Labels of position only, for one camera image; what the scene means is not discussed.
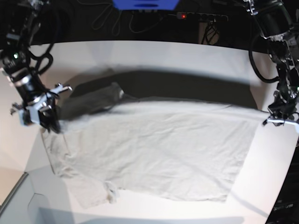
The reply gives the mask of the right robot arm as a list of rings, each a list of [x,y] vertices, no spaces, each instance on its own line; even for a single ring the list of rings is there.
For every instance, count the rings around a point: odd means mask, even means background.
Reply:
[[[46,10],[53,13],[56,28],[45,52],[37,56],[30,47],[41,27],[39,17]],[[53,64],[51,50],[61,28],[56,3],[53,0],[10,0],[7,13],[0,72],[21,98],[20,104],[12,104],[10,114],[17,113],[23,126],[37,124],[49,132],[60,133],[56,102],[61,93],[71,91],[72,87],[58,83],[49,89],[40,79]]]

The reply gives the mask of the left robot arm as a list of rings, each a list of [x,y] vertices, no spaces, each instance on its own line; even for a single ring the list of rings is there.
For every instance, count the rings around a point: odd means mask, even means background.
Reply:
[[[281,0],[246,0],[244,7],[254,18],[259,29],[251,39],[249,60],[251,66],[264,83],[277,83],[274,102],[268,106],[269,117],[263,125],[292,125],[299,129],[299,25],[293,23]],[[267,41],[268,55],[276,64],[278,76],[264,78],[254,59],[253,47],[258,38]]]

